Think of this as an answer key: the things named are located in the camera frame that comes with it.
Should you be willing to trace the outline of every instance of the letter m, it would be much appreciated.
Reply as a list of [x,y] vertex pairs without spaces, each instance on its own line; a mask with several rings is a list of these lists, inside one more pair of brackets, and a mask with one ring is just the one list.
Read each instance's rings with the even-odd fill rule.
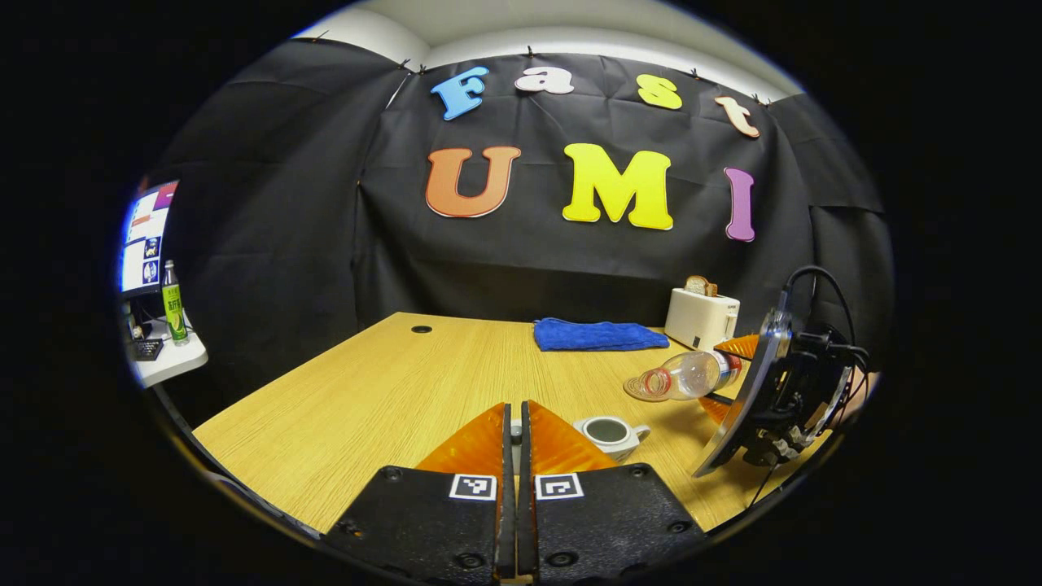
[[571,144],[565,147],[565,154],[575,163],[572,202],[563,212],[566,220],[599,220],[600,210],[593,202],[596,193],[613,222],[622,219],[623,212],[636,197],[634,211],[627,216],[629,223],[662,230],[673,227],[673,218],[666,209],[668,156],[650,150],[639,151],[625,172],[619,174],[607,153],[598,145]]

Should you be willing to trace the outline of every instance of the blue letter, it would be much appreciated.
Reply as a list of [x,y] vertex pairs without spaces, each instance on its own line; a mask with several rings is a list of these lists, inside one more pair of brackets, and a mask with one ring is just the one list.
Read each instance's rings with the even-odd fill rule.
[[476,76],[486,73],[489,73],[489,68],[475,67],[442,81],[430,90],[431,94],[438,94],[445,102],[445,120],[452,120],[481,103],[481,98],[471,97],[470,94],[480,94],[485,91],[485,83]]

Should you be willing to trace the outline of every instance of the colorful foam letter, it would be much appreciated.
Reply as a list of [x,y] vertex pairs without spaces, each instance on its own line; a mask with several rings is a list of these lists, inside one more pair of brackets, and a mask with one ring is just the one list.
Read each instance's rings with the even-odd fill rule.
[[730,223],[727,224],[727,238],[752,242],[756,233],[752,231],[750,190],[755,180],[745,171],[730,167],[724,169],[723,174],[730,180]]
[[716,98],[716,103],[723,106],[723,111],[727,113],[727,119],[730,123],[738,128],[738,131],[745,135],[746,137],[752,137],[756,139],[760,137],[760,130],[755,126],[750,126],[745,120],[749,116],[749,111],[743,106],[738,105],[735,98],[728,96],[720,96]]
[[560,67],[532,67],[524,70],[524,75],[514,82],[518,90],[569,94],[575,89],[571,84],[572,74]]
[[480,94],[485,91],[485,83],[477,76],[487,73],[489,73],[487,67],[471,68],[430,89],[431,94],[438,94],[445,102],[445,120],[452,120],[481,103],[481,98],[471,94]]
[[677,109],[684,105],[680,96],[675,93],[676,84],[665,77],[645,73],[637,76],[637,84],[641,87],[640,90],[637,90],[637,95],[651,105],[668,107],[669,109]]
[[456,186],[463,162],[473,154],[469,148],[444,148],[431,152],[430,177],[427,179],[427,205],[436,214],[450,218],[476,218],[495,212],[506,199],[511,185],[511,166],[521,156],[515,147],[489,147],[481,154],[489,160],[489,178],[485,191],[474,197],[460,195]]
[[575,162],[572,202],[563,211],[566,220],[596,222],[600,219],[600,210],[593,204],[596,191],[613,222],[622,218],[636,194],[637,203],[627,216],[629,223],[661,230],[673,227],[673,218],[666,210],[668,156],[650,150],[639,151],[620,175],[598,145],[571,144],[565,147],[565,154]]

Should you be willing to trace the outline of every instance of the plastic bottle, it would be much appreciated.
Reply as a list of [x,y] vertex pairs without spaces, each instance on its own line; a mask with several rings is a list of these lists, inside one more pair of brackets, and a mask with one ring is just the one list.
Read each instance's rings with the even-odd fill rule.
[[676,355],[623,384],[626,393],[641,400],[691,400],[734,384],[742,372],[738,357],[717,350]]
[[184,311],[181,308],[181,286],[174,274],[174,262],[167,261],[163,274],[163,307],[167,312],[167,325],[175,346],[189,343],[189,332],[184,326]]

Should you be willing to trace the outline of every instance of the orange letter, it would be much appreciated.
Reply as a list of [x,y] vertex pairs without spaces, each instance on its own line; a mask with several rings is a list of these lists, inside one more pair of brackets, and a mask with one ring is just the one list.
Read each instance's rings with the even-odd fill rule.
[[738,128],[739,132],[745,135],[746,137],[752,137],[753,139],[760,136],[760,130],[758,130],[755,126],[750,126],[745,120],[745,117],[749,116],[749,111],[738,105],[735,98],[720,96],[715,101],[723,106],[723,111],[727,113],[727,119],[730,120],[730,123],[734,124],[736,128]]
[[489,147],[481,154],[489,160],[489,178],[485,191],[474,197],[460,195],[456,186],[463,162],[473,154],[469,148],[443,148],[431,152],[430,177],[427,179],[427,205],[436,214],[450,218],[476,218],[495,212],[506,199],[511,166],[521,156],[521,149]]

